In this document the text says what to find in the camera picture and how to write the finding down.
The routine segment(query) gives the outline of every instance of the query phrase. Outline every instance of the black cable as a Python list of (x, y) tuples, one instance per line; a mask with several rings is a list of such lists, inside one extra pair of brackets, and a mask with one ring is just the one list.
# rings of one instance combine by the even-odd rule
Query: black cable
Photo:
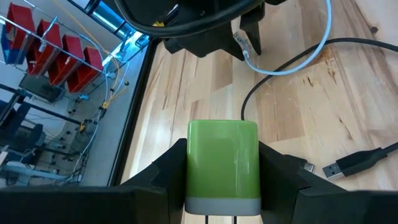
[(398, 142), (385, 148), (377, 148), (368, 151), (354, 152), (348, 156), (336, 160), (334, 164), (330, 164), (323, 168), (328, 179), (337, 179), (339, 177), (348, 177), (374, 166), (381, 159), (398, 149)]
[(238, 3), (220, 12), (217, 12), (216, 14), (205, 16), (202, 19), (193, 22), (170, 27), (154, 27), (151, 25), (149, 26), (142, 24), (137, 21), (132, 12), (128, 9), (126, 0), (115, 0), (115, 2), (123, 17), (130, 23), (133, 28), (135, 28), (135, 30), (150, 36), (171, 38), (198, 34), (205, 30), (232, 21), (233, 19), (239, 17), (241, 14), (248, 12), (251, 9), (254, 9), (256, 6), (260, 5), (263, 0), (238, 1)]
[[(358, 44), (368, 44), (368, 45), (373, 45), (373, 46), (377, 46), (377, 47), (381, 47), (384, 49), (389, 49), (395, 52), (398, 52), (398, 46), (392, 45), (392, 44), (387, 44), (384, 42), (380, 42), (377, 40), (369, 40), (369, 39), (361, 39), (361, 38), (353, 38), (353, 37), (345, 37), (345, 38), (335, 38), (335, 39), (331, 39), (326, 41), (325, 45), (328, 44), (334, 44), (334, 43), (341, 43), (341, 42), (351, 42), (351, 43), (358, 43)], [(288, 62), (284, 63), (282, 66), (280, 66), (279, 68), (277, 68), (275, 70), (275, 72), (280, 72), (281, 70), (285, 69), (286, 67), (288, 67), (289, 65), (293, 64), (294, 62), (296, 62), (297, 60), (299, 60), (300, 58), (306, 56), (307, 54), (309, 54), (310, 52), (312, 52), (313, 50), (315, 50), (317, 47), (319, 46), (319, 44), (314, 45), (312, 47), (310, 47), (309, 49), (303, 51), (301, 54), (297, 55), (296, 57), (290, 59)], [(244, 120), (244, 110), (246, 109), (246, 105), (250, 99), (250, 96), (262, 85), (264, 84), (266, 81), (268, 81), (270, 78), (272, 77), (272, 75), (268, 75), (265, 78), (263, 78), (259, 83), (257, 83), (248, 93), (248, 95), (245, 97), (243, 104), (242, 104), (242, 108), (241, 108), (241, 119)]]

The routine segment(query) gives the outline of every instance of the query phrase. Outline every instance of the yellow cable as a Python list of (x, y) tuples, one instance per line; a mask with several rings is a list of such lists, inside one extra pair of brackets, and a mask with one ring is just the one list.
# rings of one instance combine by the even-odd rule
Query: yellow cable
[(118, 96), (120, 96), (126, 90), (127, 90), (127, 87), (124, 87), (118, 94), (116, 94), (115, 96), (111, 97), (111, 100), (109, 102), (111, 102), (112, 100), (116, 99)]
[[(119, 74), (120, 74), (120, 66), (118, 64), (118, 62), (116, 61), (116, 59), (111, 55), (110, 52), (108, 52), (96, 39), (95, 37), (93, 37), (93, 35), (88, 32), (88, 30), (86, 30), (86, 28), (72, 15), (70, 14), (67, 9), (64, 8), (63, 5), (61, 5), (57, 0), (52, 0), (59, 8), (61, 8), (66, 14), (68, 14), (69, 17), (71, 17), (85, 32), (87, 35), (89, 35), (107, 54), (110, 54), (111, 56), (111, 60), (113, 61), (113, 63), (115, 64), (117, 70), (118, 70), (118, 74), (116, 74), (116, 79), (113, 83), (113, 87), (112, 89), (114, 89), (114, 87), (116, 86), (117, 82), (118, 82), (118, 78), (119, 78)], [(111, 102), (111, 99), (113, 97), (113, 92), (111, 91), (111, 97), (109, 98), (109, 101), (107, 103), (107, 105), (109, 106), (109, 103)]]

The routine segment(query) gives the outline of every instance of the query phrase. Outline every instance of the wooden surface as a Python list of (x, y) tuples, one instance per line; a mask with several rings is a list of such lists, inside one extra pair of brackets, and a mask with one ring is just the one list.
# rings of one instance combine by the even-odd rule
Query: wooden surface
[[(332, 0), (330, 38), (363, 37), (398, 45), (396, 0)], [(288, 0), (267, 6), (260, 22), (260, 68), (273, 70), (320, 41), (324, 0)], [(370, 27), (377, 32), (371, 33)], [(132, 177), (187, 135), (193, 119), (239, 119), (248, 91), (262, 75), (217, 51), (196, 58), (170, 55), (159, 44), (133, 136), (123, 180)], [(284, 154), (308, 159), (315, 173), (362, 149), (398, 141), (398, 55), (388, 50), (342, 43), (325, 48), (311, 66), (274, 77), (250, 99), (246, 119), (257, 122), (262, 142)], [(348, 190), (398, 190), (398, 153), (370, 170), (335, 182)], [(185, 223), (204, 218), (184, 214)], [(239, 217), (239, 223), (260, 223)], [(210, 223), (231, 223), (210, 217)]]

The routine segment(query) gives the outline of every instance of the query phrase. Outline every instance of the blue cable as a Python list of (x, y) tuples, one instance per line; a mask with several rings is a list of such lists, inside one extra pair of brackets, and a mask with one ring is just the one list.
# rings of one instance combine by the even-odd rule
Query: blue cable
[(246, 59), (246, 63), (256, 72), (265, 74), (265, 75), (289, 75), (291, 73), (297, 72), (300, 69), (302, 69), (303, 67), (306, 67), (318, 54), (319, 52), (322, 50), (323, 46), (325, 45), (325, 42), (327, 41), (328, 37), (329, 37), (329, 33), (331, 30), (331, 2), (330, 0), (326, 0), (326, 6), (327, 6), (327, 11), (328, 11), (328, 21), (326, 23), (326, 30), (325, 30), (325, 34), (323, 35), (322, 41), (319, 43), (319, 46), (317, 47), (317, 49), (314, 51), (314, 53), (312, 53), (312, 55), (306, 59), (306, 61), (304, 61), (301, 65), (290, 69), (288, 71), (283, 71), (283, 72), (272, 72), (272, 71), (267, 71), (267, 70), (261, 70), (259, 68), (256, 68), (249, 60), (249, 53), (248, 51), (249, 48), (246, 44), (244, 44), (244, 50), (243, 50), (243, 55), (244, 58)]

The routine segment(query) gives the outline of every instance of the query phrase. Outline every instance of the usb cable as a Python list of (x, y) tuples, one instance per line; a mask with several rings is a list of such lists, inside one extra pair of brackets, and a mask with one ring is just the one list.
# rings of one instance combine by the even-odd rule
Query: usb cable
[(386, 158), (387, 155), (398, 149), (398, 142), (385, 148), (377, 148), (369, 151), (359, 151), (338, 159), (334, 164), (323, 168), (328, 179), (348, 177), (361, 171), (371, 168), (378, 161)]
[(284, 156), (289, 162), (298, 164), (301, 168), (305, 169), (306, 171), (312, 172), (313, 168), (315, 167), (313, 164), (309, 163), (306, 159), (295, 157), (288, 154)]

